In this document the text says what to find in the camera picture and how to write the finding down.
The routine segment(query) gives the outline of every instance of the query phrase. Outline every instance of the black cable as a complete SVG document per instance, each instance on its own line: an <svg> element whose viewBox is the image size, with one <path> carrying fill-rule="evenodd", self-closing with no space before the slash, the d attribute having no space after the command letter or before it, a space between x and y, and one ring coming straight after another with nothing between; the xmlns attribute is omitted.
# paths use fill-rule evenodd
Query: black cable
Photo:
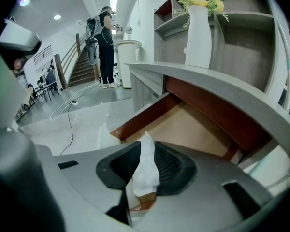
<svg viewBox="0 0 290 232"><path fill-rule="evenodd" d="M69 106L69 108L68 108L68 119L69 119L69 124L70 124L70 127L71 127L71 132L72 132L72 140L71 140L71 142L69 143L69 145L60 153L60 156L61 156L61 154L71 145L71 143L73 142L73 139L74 139L74 136L73 136L73 128L72 128L72 125L71 125L71 122L70 122L70 116L69 116L69 110L70 110L70 108L71 108L71 106L72 106L72 103L73 102L71 102L70 103L70 106Z"/></svg>
<svg viewBox="0 0 290 232"><path fill-rule="evenodd" d="M89 90L89 89L92 89L92 88L94 88L94 87L97 87L97 86L93 86L93 87L91 87L91 88L88 88L88 89L86 89L85 90L85 92L80 96L80 97L77 97L76 99L74 99L71 103L70 103L70 106L69 106L69 108L68 108L68 119L69 119L69 124L70 124L70 127L71 127L71 132L72 132L72 140L71 140L71 142L69 143L69 145L60 153L60 156L61 156L61 154L72 144L72 142L73 142L73 139L74 139L74 136L73 136L73 128L72 128L72 125L71 125L71 122L70 122L70 116L69 116L69 110L70 110L70 108L71 108L71 106L72 106L72 104L77 100L77 99L79 99L79 98L81 98L82 96L84 96L85 94L86 94L86 92L87 92L87 90Z"/></svg>

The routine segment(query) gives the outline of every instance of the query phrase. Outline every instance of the bag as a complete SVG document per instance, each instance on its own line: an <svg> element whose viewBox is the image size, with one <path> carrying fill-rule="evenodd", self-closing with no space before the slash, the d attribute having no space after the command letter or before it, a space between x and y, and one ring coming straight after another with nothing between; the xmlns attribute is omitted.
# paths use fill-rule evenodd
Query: bag
<svg viewBox="0 0 290 232"><path fill-rule="evenodd" d="M96 16L94 18L89 18L86 25L86 39L85 39L85 45L87 48L87 54L88 54L88 60L90 64L94 65L98 61L98 55L97 55L97 45L98 42L97 38L99 35L102 34L103 26L100 23L99 16Z"/></svg>

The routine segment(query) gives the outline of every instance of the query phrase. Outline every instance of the black pants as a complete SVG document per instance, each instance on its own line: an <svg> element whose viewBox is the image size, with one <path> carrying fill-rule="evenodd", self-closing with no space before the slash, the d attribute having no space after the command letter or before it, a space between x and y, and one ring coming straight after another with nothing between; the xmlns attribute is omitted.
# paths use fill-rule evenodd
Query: black pants
<svg viewBox="0 0 290 232"><path fill-rule="evenodd" d="M114 50L113 45L104 39L99 41L100 72L104 84L114 82Z"/></svg>

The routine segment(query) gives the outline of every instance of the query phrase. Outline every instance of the tiled floor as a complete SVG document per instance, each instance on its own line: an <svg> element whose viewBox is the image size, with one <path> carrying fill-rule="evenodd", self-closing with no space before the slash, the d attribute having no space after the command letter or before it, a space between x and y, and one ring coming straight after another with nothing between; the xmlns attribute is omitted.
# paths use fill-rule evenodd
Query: tiled floor
<svg viewBox="0 0 290 232"><path fill-rule="evenodd" d="M24 126L49 118L52 112L60 107L72 95L92 84L94 84L94 82L73 86L65 91L60 92L60 95L54 92L55 96L53 97L51 95L52 100L50 101L48 99L48 102L40 98L39 101L37 101L37 103L29 111L27 111L22 118L18 120L18 125ZM84 92L85 90L79 92L75 96L75 98L81 96L82 94L84 94ZM89 89L84 96L77 99L79 105L71 106L70 112L82 109L84 107L91 107L107 102L120 101L131 97L131 89L124 89L122 86L108 89L103 89L102 87L94 87L92 89Z"/></svg>
<svg viewBox="0 0 290 232"><path fill-rule="evenodd" d="M69 111L74 140L63 154L97 150L119 144L109 129L134 113L133 99L113 101ZM48 146L53 155L59 155L69 145L72 134L67 113L57 120L49 118L22 126L23 132L36 144Z"/></svg>

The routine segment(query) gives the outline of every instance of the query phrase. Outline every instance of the white pedestal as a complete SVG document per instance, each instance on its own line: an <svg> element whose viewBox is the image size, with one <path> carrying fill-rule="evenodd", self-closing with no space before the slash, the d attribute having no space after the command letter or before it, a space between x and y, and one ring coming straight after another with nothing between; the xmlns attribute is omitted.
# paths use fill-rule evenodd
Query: white pedestal
<svg viewBox="0 0 290 232"><path fill-rule="evenodd" d="M136 62L136 50L142 46L141 42L136 40L122 40L114 42L118 49L117 63L120 62L120 75L124 88L131 88L130 70L126 63Z"/></svg>

